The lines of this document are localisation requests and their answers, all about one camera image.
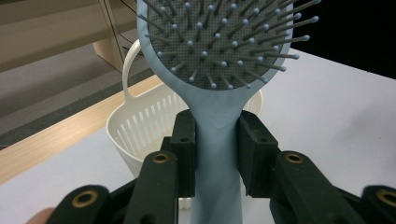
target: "hairbrush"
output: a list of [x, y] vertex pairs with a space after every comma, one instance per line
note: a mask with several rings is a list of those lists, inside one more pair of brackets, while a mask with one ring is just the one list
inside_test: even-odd
[[313, 0], [138, 0], [137, 31], [155, 74], [188, 105], [196, 121], [197, 161], [191, 223], [242, 223], [236, 122], [248, 99], [278, 71], [292, 29]]

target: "hairbrush bristle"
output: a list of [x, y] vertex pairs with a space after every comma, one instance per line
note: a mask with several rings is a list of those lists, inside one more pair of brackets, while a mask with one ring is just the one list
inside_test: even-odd
[[296, 0], [188, 1], [143, 0], [151, 45], [163, 65], [175, 76], [202, 89], [250, 88], [267, 80], [269, 69], [285, 71], [278, 58], [298, 59], [281, 52], [283, 45], [306, 41], [291, 38], [291, 30], [318, 21], [300, 21], [301, 10], [320, 0], [292, 8]]

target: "white basket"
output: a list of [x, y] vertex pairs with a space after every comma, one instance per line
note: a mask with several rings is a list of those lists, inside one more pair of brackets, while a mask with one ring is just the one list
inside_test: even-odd
[[[125, 102], [116, 108], [106, 123], [107, 135], [126, 162], [134, 177], [139, 176], [145, 157], [160, 150], [165, 136], [171, 136], [178, 112], [188, 109], [184, 101], [165, 84], [139, 96], [128, 92], [127, 80], [134, 57], [140, 50], [138, 40], [131, 46], [122, 69]], [[257, 116], [262, 112], [262, 92], [256, 92], [244, 107]], [[189, 208], [190, 199], [179, 201], [179, 208]]]

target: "brass insert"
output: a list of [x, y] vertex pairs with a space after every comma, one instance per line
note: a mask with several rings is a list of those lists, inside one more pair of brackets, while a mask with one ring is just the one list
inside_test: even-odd
[[166, 154], [158, 154], [152, 158], [152, 161], [155, 163], [164, 163], [169, 160], [169, 157]]
[[72, 205], [76, 208], [86, 207], [96, 202], [98, 196], [98, 192], [93, 189], [85, 190], [73, 199]]
[[297, 153], [289, 152], [285, 156], [286, 160], [292, 163], [303, 163], [304, 158]]
[[381, 200], [381, 202], [386, 203], [390, 206], [396, 207], [396, 192], [380, 189], [376, 192], [376, 197]]

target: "table surface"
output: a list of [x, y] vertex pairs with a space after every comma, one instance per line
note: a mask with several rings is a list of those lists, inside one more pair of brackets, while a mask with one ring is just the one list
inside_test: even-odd
[[[279, 148], [304, 153], [332, 184], [358, 196], [368, 185], [396, 188], [396, 80], [290, 53], [300, 60], [286, 60], [288, 71], [262, 88], [260, 119]], [[160, 83], [154, 76], [130, 91]], [[0, 220], [24, 223], [78, 187], [112, 191], [132, 180], [104, 128], [122, 102], [120, 92], [0, 151]], [[245, 223], [274, 222], [266, 199], [243, 196], [243, 214]]]

